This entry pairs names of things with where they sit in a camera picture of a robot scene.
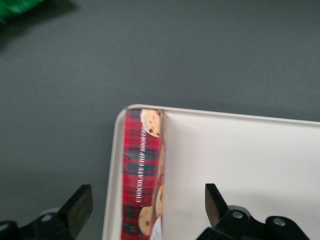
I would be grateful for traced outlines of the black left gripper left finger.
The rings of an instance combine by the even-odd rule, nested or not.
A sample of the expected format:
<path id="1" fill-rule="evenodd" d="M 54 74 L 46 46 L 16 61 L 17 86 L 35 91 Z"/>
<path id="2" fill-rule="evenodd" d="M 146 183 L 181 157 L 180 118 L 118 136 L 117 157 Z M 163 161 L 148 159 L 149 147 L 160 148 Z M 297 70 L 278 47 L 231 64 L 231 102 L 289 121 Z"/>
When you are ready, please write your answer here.
<path id="1" fill-rule="evenodd" d="M 0 222 L 2 240 L 75 240 L 93 211 L 90 184 L 81 185 L 57 212 L 41 214 L 18 227 L 13 220 Z"/>

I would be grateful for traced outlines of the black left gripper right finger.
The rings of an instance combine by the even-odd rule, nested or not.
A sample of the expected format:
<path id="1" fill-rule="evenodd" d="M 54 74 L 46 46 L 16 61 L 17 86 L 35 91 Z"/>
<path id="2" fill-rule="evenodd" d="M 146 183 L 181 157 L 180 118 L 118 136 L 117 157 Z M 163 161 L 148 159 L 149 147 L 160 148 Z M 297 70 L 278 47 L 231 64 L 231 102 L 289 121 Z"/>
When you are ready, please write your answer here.
<path id="1" fill-rule="evenodd" d="M 269 216 L 256 220 L 240 206 L 227 205 L 214 183 L 205 185 L 205 211 L 210 223 L 198 240 L 308 240 L 308 236 L 291 219 Z"/>

